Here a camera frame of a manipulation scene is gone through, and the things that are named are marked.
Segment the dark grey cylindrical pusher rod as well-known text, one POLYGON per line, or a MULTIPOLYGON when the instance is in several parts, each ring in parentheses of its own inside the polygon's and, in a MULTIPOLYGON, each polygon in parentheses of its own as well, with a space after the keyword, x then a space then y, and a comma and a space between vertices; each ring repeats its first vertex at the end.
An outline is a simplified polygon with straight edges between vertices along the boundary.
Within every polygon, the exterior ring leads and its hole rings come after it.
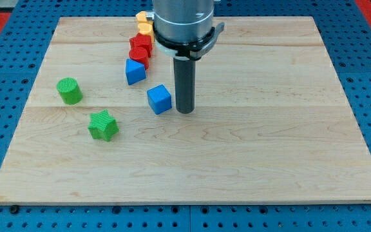
POLYGON ((195 108, 195 62, 173 59, 176 109, 191 113, 195 108))

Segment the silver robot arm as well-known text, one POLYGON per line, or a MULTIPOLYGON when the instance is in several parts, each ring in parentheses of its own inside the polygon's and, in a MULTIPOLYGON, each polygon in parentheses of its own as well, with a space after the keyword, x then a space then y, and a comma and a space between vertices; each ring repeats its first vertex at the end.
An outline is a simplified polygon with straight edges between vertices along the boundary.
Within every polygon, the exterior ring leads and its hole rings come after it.
POLYGON ((215 46, 225 24, 213 25, 213 0, 154 0, 153 31, 158 47, 173 58, 178 112, 195 108, 196 62, 215 46))

